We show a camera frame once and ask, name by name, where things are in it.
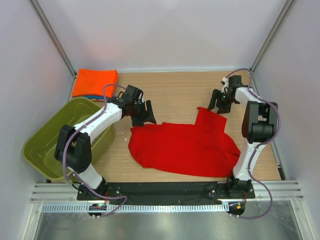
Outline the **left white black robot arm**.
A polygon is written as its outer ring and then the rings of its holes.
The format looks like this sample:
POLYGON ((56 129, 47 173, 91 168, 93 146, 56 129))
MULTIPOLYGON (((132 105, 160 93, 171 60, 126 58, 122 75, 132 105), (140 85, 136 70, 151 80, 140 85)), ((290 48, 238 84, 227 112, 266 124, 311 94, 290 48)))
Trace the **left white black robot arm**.
POLYGON ((128 85, 118 95, 104 96, 103 107, 89 118, 74 126, 64 125, 58 135, 54 157, 62 164, 64 177, 67 171, 88 189, 95 200, 106 199, 106 180, 92 164, 92 143, 108 127, 124 117, 130 117, 132 126, 142 127, 149 122, 156 124, 150 100, 144 100, 144 92, 128 85))

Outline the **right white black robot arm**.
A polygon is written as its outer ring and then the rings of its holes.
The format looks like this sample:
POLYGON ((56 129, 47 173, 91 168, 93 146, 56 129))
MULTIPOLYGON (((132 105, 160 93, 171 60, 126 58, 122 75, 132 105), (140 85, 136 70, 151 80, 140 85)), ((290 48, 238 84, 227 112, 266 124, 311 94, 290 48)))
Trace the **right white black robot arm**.
POLYGON ((218 114, 231 111, 232 104, 245 107, 241 134, 244 139, 239 159, 232 169, 232 175, 223 186, 223 196, 241 198, 253 195, 252 171, 260 153, 278 134, 280 124, 278 104, 258 96, 249 85, 242 83, 240 75, 224 77, 221 90, 214 89, 208 110, 218 108, 218 114))

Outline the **red t shirt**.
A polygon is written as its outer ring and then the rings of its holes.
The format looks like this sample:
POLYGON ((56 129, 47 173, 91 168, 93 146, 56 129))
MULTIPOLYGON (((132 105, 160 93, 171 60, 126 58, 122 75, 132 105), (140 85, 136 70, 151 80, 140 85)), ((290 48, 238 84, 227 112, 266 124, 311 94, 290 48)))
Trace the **red t shirt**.
POLYGON ((146 124, 131 128, 128 144, 143 168, 198 177, 232 174, 241 151, 225 133, 227 119, 203 107, 194 124, 146 124))

